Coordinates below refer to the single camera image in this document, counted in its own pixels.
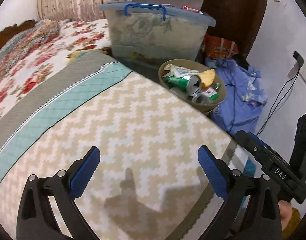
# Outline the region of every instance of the power cord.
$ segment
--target power cord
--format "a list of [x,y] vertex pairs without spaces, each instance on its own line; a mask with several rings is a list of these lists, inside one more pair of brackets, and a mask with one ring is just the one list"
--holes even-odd
[[[225,73],[225,72],[223,72],[223,73],[224,73],[226,79],[229,80],[229,78],[227,77],[226,73]],[[231,126],[230,130],[226,130],[226,132],[229,133],[229,134],[231,133],[231,131],[232,131],[233,127],[234,127],[234,123],[235,123],[235,119],[236,119],[236,108],[235,108],[236,85],[232,83],[233,80],[234,80],[234,78],[235,78],[235,74],[236,74],[236,73],[234,72],[234,76],[233,76],[233,75],[232,75],[232,70],[230,69],[231,81],[229,82],[229,84],[225,85],[226,87],[227,87],[227,86],[232,86],[232,87],[234,87],[234,97],[233,97],[233,120],[232,120],[232,126]]]
[[[279,105],[279,104],[281,103],[281,101],[286,97],[286,95],[290,92],[290,90],[292,89],[292,87],[294,86],[294,84],[295,84],[295,82],[296,82],[296,79],[298,78],[299,70],[300,70],[300,68],[303,66],[304,60],[303,60],[302,56],[301,56],[297,51],[294,51],[294,52],[293,52],[293,57],[294,57],[294,58],[297,60],[297,62],[298,62],[298,71],[297,71],[297,73],[296,73],[296,75],[295,75],[294,77],[292,77],[291,79],[289,79],[289,80],[284,84],[284,86],[282,87],[282,89],[281,89],[280,92],[278,93],[278,95],[277,95],[277,97],[276,97],[276,99],[275,99],[275,101],[274,101],[274,104],[272,105],[272,107],[271,107],[271,109],[270,109],[270,111],[269,111],[269,113],[268,113],[268,116],[267,116],[267,119],[266,119],[265,123],[264,123],[263,126],[259,129],[259,132],[256,134],[256,136],[259,135],[259,134],[261,134],[261,133],[264,131],[264,129],[265,129],[265,127],[266,127],[266,124],[267,124],[268,120],[269,120],[269,119],[272,117],[272,115],[275,113],[275,110],[277,109],[278,105]],[[292,83],[291,87],[287,90],[286,94],[282,97],[282,99],[277,103],[277,105],[275,106],[275,108],[274,108],[274,110],[273,110],[273,112],[272,112],[272,109],[273,109],[273,107],[274,107],[274,105],[275,105],[275,103],[276,103],[278,97],[279,97],[280,94],[282,93],[283,89],[285,88],[285,86],[287,85],[287,83],[291,82],[293,79],[295,79],[295,80],[294,80],[294,82]]]

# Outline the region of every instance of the orange bag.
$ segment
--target orange bag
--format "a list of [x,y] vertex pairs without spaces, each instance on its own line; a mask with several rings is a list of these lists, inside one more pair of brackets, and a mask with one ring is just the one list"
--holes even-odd
[[234,41],[206,34],[204,37],[205,58],[231,57],[238,54],[238,48]]

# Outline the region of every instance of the blue handle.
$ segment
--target blue handle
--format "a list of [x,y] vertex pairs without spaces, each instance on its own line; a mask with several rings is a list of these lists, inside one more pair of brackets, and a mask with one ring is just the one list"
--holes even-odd
[[216,196],[226,201],[229,195],[227,191],[227,181],[216,165],[219,160],[214,157],[206,145],[198,149],[197,158]]
[[166,8],[162,5],[156,5],[156,4],[146,4],[146,3],[129,3],[127,5],[125,5],[124,7],[124,13],[125,16],[128,16],[129,14],[127,13],[127,9],[129,7],[137,7],[137,8],[144,8],[144,9],[154,9],[154,10],[158,10],[158,9],[162,9],[163,12],[163,21],[166,20]]

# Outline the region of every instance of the hand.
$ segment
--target hand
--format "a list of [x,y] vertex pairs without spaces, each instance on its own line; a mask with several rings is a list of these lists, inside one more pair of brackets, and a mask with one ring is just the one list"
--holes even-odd
[[291,203],[285,201],[285,200],[281,200],[278,202],[278,206],[280,208],[280,219],[282,222],[282,231],[287,227],[292,214],[293,214],[293,210],[292,210],[292,205]]

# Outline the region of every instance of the yellow fabric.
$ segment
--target yellow fabric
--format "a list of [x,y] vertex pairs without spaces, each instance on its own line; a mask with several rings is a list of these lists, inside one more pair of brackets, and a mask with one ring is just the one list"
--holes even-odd
[[296,208],[292,208],[292,218],[288,222],[287,227],[282,232],[282,239],[287,239],[295,231],[299,223],[301,222],[301,215]]
[[76,60],[77,58],[79,58],[79,57],[81,57],[81,56],[83,56],[83,55],[85,55],[85,54],[87,54],[87,53],[90,53],[90,52],[92,52],[92,51],[101,51],[102,53],[104,53],[104,54],[107,54],[107,52],[106,51],[103,51],[103,50],[101,50],[101,49],[86,49],[86,50],[82,50],[82,51],[74,51],[73,53],[71,53],[70,55],[69,55],[69,61],[68,61],[68,63],[66,64],[66,65],[68,65],[68,64],[70,64],[70,63],[72,63],[74,60]]
[[209,69],[202,73],[199,73],[198,76],[200,77],[200,80],[202,81],[203,87],[207,88],[211,86],[215,79],[215,70]]

